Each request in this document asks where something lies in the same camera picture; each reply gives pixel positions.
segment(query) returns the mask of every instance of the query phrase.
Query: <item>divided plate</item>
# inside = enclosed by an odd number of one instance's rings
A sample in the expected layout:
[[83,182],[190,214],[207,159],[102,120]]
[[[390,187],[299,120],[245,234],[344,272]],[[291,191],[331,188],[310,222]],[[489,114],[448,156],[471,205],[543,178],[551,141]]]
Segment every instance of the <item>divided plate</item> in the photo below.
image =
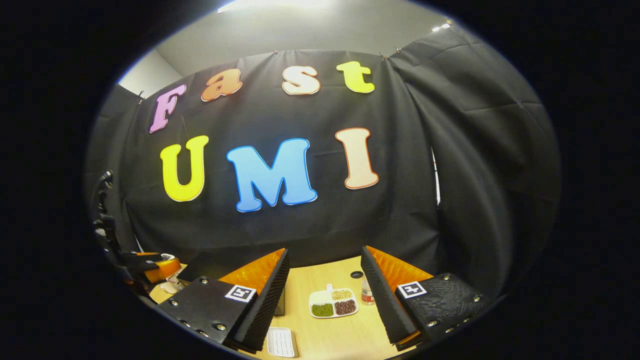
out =
[[[346,298],[346,299],[340,299],[340,300],[333,300],[333,296],[332,293],[334,291],[348,291],[349,294],[351,294],[350,297]],[[353,303],[355,304],[355,310],[348,313],[348,314],[343,314],[343,315],[338,315],[336,312],[336,308],[335,308],[335,304],[337,302],[346,302],[352,300]],[[331,307],[333,309],[333,315],[332,316],[316,316],[313,314],[313,312],[311,312],[311,309],[313,307],[313,305],[325,305],[325,304],[331,304]],[[311,314],[311,316],[313,316],[314,318],[318,318],[318,319],[329,319],[329,318],[339,318],[341,316],[347,316],[347,315],[353,315],[355,313],[357,313],[359,310],[358,307],[358,299],[356,299],[355,295],[353,294],[353,291],[351,291],[351,289],[333,289],[333,286],[331,284],[327,284],[326,285],[326,290],[321,290],[321,291],[315,291],[313,293],[311,293],[311,295],[309,295],[309,314]]]

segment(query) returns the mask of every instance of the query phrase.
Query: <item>black foam pad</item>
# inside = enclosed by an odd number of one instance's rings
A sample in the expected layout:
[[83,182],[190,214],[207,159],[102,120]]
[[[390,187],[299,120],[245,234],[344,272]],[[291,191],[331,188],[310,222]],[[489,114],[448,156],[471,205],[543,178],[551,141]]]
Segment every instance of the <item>black foam pad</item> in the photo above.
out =
[[255,304],[234,334],[234,339],[241,343],[239,347],[243,350],[262,350],[264,338],[267,336],[269,325],[271,325],[271,319],[284,291],[289,269],[289,254],[288,250],[285,249],[260,296],[258,296]]
[[371,292],[376,299],[378,314],[387,331],[387,337],[389,342],[397,343],[418,329],[400,305],[400,301],[391,292],[387,280],[367,247],[362,247],[361,253],[360,266],[367,276]]

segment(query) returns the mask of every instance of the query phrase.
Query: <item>brown beans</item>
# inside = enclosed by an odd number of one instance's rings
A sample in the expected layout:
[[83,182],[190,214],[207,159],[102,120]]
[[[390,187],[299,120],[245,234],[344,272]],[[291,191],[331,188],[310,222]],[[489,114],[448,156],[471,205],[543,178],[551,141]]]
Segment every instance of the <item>brown beans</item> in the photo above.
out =
[[336,315],[346,315],[356,311],[356,303],[353,300],[339,301],[334,306]]

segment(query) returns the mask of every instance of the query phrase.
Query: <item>yellow letter u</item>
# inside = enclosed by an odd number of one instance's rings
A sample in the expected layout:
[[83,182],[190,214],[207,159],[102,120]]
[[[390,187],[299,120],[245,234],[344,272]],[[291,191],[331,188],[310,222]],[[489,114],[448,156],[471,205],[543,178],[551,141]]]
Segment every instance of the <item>yellow letter u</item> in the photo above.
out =
[[160,152],[164,190],[175,201],[191,201],[200,195],[204,187],[204,146],[209,142],[206,135],[196,136],[187,141],[191,151],[191,181],[187,185],[178,182],[178,154],[180,145],[170,145]]

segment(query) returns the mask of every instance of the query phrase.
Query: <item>seeds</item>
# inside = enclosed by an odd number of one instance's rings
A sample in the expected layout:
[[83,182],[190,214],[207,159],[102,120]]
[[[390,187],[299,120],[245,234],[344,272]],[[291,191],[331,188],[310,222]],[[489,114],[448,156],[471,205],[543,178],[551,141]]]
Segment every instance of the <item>seeds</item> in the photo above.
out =
[[335,313],[338,315],[351,314],[353,311],[356,311],[356,303],[353,300],[335,303]]
[[348,299],[351,296],[351,292],[349,290],[337,290],[332,293],[333,300],[342,300]]
[[320,317],[333,316],[333,306],[331,304],[312,305],[311,313]]

